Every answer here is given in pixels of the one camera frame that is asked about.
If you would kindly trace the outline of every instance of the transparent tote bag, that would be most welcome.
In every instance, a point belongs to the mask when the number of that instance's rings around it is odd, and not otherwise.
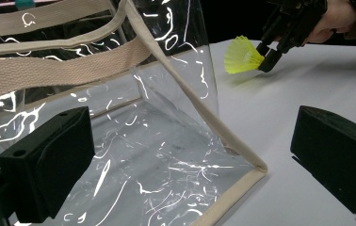
[[[94,143],[57,214],[21,223],[214,225],[266,175],[218,118],[199,1],[19,4],[0,1],[0,153],[80,106]]]

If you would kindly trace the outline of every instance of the beige fabric trim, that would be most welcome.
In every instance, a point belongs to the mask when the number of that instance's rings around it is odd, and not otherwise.
[[[125,7],[131,26],[137,35],[143,40],[145,45],[151,50],[152,54],[161,62],[172,75],[186,96],[198,110],[208,126],[222,139],[224,143],[232,147],[237,153],[241,154],[246,160],[255,166],[255,169],[246,173],[243,178],[228,189],[218,198],[216,203],[199,217],[191,226],[208,226],[217,223],[222,216],[250,190],[267,173],[267,164],[252,151],[239,137],[225,125],[219,117],[214,114],[197,96],[192,87],[183,79],[178,72],[171,66],[169,60],[164,55],[158,43],[146,27],[142,18],[138,14],[134,3],[128,0]]]
[[[139,38],[106,52],[67,61],[18,57],[0,60],[0,95],[19,89],[78,86],[127,71],[149,57]]]
[[[43,7],[0,14],[0,37],[65,24],[109,10],[109,6],[105,0],[63,0]]]
[[[116,31],[125,19],[125,6],[126,0],[121,0],[119,8],[113,19],[104,26],[91,31],[89,33],[73,37],[68,40],[45,40],[45,41],[28,41],[18,43],[3,43],[0,44],[0,55],[13,54],[13,53],[25,53],[28,51],[45,50],[45,49],[57,49],[57,48],[73,48],[79,44],[91,43],[97,40],[101,40],[107,37],[110,33]],[[69,11],[68,8],[59,8],[60,11]]]

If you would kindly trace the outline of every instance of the feather skirt of shuttlecock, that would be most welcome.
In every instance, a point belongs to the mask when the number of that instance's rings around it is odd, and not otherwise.
[[[256,70],[263,62],[261,56],[248,38],[238,36],[228,45],[224,56],[224,66],[227,73],[242,73]]]

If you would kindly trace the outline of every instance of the badminton shuttlecock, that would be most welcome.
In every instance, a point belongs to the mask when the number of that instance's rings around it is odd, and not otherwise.
[[[227,73],[242,73],[256,70],[263,62],[261,56],[248,38],[238,36],[228,45],[224,56],[225,71]]]

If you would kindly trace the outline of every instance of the shuttlecock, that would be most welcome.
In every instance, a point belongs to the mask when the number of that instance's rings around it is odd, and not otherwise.
[[[242,73],[256,70],[263,62],[261,56],[248,38],[238,36],[228,45],[224,56],[225,71],[227,73]]]

